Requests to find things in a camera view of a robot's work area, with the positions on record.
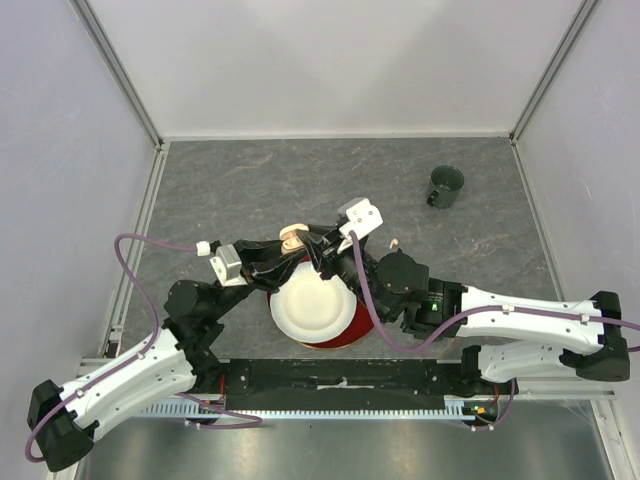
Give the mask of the pink earbud charging case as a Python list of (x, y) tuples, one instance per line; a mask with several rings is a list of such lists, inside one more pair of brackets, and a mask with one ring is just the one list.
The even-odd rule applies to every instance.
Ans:
[(308, 231), (306, 224), (295, 223), (283, 227), (279, 232), (279, 240), (281, 242), (281, 253), (283, 255), (290, 254), (304, 247), (304, 242), (299, 238), (299, 231)]

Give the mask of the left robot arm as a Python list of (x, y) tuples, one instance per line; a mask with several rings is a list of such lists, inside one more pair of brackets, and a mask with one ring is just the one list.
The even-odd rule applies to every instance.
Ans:
[(36, 386), (27, 417), (28, 461), (59, 472), (147, 405), (171, 395), (211, 392), (220, 378), (221, 364), (211, 350), (224, 329), (220, 319), (256, 290), (277, 291), (307, 255), (304, 246), (282, 240), (200, 241), (185, 250), (212, 258), (215, 281), (177, 281), (165, 304), (167, 318), (156, 318), (139, 344), (85, 377)]

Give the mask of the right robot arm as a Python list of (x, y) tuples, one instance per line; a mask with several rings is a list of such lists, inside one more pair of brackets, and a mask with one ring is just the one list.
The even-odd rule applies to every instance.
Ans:
[(457, 377), (469, 393), (548, 370), (609, 383), (630, 377), (628, 324), (613, 292), (577, 302), (509, 297), (433, 278), (400, 249), (376, 260), (364, 250), (365, 236), (347, 227), (312, 227), (299, 237), (322, 278), (343, 280), (398, 351), (417, 353), (444, 337), (506, 339), (464, 349)]

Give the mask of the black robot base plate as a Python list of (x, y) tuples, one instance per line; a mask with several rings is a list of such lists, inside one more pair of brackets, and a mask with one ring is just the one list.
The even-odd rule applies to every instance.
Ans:
[(510, 382), (492, 383), (459, 364), (434, 360), (232, 359), (221, 363), (218, 380), (228, 400), (246, 408), (303, 409), (331, 402), (339, 407), (358, 396), (404, 400), (415, 395), (436, 402), (446, 395), (508, 395)]

